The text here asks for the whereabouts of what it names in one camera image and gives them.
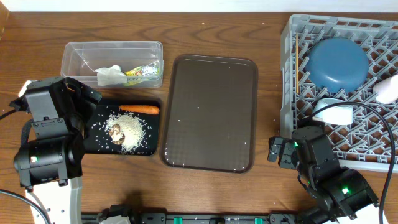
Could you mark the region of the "light blue bowl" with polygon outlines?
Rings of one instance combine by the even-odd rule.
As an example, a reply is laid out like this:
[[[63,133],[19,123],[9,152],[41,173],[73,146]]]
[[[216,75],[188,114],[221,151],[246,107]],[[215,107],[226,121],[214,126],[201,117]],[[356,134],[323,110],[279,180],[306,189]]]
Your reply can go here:
[[[313,113],[318,110],[335,104],[342,103],[343,100],[335,98],[323,98],[316,104]],[[350,125],[354,122],[353,118],[353,107],[351,105],[339,105],[332,108],[323,110],[315,115],[316,119],[322,120],[324,123],[334,124],[334,125]]]

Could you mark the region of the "dark blue plate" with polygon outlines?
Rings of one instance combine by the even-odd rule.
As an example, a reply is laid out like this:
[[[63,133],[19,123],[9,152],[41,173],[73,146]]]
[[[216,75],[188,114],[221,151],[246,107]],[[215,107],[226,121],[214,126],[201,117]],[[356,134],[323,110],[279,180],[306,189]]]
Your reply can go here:
[[[341,37],[325,39],[312,47],[305,70],[308,79],[330,93],[357,90],[366,81],[369,61],[355,42]]]

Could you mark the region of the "pink cup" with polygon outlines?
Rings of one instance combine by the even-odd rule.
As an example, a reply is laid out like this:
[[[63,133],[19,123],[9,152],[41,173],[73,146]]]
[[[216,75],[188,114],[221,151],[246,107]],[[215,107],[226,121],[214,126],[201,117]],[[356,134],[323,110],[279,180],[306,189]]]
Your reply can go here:
[[[373,87],[376,100],[382,104],[390,104],[397,99],[397,75],[393,75]]]

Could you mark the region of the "orange carrot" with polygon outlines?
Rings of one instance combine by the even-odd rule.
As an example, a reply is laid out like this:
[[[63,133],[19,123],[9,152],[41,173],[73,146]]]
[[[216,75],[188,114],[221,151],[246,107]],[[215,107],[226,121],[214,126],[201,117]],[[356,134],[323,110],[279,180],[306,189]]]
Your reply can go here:
[[[160,113],[160,109],[158,107],[151,105],[121,105],[119,106],[119,109],[133,113],[144,113],[151,115],[158,115]]]

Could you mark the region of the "white paper wrapper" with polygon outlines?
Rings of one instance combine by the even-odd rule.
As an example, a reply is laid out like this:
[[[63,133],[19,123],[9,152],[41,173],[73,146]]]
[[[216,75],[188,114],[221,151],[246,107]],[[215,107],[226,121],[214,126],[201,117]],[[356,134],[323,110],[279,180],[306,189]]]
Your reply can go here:
[[[159,61],[152,62],[148,65],[141,65],[124,73],[127,76],[127,83],[124,86],[133,86],[139,83],[156,80],[160,77]]]

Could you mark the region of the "pile of rice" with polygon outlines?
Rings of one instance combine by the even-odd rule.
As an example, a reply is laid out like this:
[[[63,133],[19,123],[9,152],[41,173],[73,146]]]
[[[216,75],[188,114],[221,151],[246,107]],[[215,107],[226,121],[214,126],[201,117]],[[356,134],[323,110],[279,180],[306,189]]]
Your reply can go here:
[[[113,144],[108,134],[114,124],[119,124],[125,135],[121,145]],[[152,127],[138,115],[111,110],[92,120],[86,150],[102,154],[148,155],[154,150],[151,131]]]

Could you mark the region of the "brown food scrap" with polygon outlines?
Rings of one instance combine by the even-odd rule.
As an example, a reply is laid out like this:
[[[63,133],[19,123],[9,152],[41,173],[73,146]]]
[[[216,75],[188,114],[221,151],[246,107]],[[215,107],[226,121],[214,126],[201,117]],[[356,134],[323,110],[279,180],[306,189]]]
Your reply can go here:
[[[114,124],[108,132],[111,137],[111,142],[116,145],[121,145],[125,140],[125,135],[121,131],[121,127],[119,124]]]

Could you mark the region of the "white paper napkin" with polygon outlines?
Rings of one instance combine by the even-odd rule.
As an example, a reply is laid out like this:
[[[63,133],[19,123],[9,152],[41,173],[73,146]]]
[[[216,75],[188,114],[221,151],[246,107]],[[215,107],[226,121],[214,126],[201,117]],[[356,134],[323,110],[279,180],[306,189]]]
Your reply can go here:
[[[121,71],[119,65],[112,67],[97,68],[97,84],[98,86],[123,85],[127,83],[127,76]]]

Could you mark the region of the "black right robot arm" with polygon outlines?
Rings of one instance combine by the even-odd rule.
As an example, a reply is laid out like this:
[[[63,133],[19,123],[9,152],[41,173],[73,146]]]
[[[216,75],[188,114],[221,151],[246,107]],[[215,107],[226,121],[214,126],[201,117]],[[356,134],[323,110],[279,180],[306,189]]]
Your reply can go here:
[[[356,220],[359,211],[379,198],[357,170],[343,167],[334,155],[328,136],[319,126],[295,130],[290,138],[269,138],[267,160],[283,169],[296,170],[304,190],[317,206],[296,217],[297,223],[326,223],[339,218]]]

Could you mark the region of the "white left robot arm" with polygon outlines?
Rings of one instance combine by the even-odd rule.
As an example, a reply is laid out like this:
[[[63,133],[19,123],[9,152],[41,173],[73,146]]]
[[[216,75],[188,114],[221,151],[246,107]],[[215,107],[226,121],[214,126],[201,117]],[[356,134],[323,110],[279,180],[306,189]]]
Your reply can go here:
[[[35,223],[81,223],[82,165],[87,123],[100,92],[73,78],[32,81],[10,103],[32,119],[14,157]]]

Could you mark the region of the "white arm base mount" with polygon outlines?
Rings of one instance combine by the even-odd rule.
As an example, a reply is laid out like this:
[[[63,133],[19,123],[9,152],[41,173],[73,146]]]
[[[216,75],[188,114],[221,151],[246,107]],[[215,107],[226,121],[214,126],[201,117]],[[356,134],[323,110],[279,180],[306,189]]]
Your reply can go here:
[[[112,205],[103,210],[98,216],[99,224],[133,224],[132,210],[124,205]]]

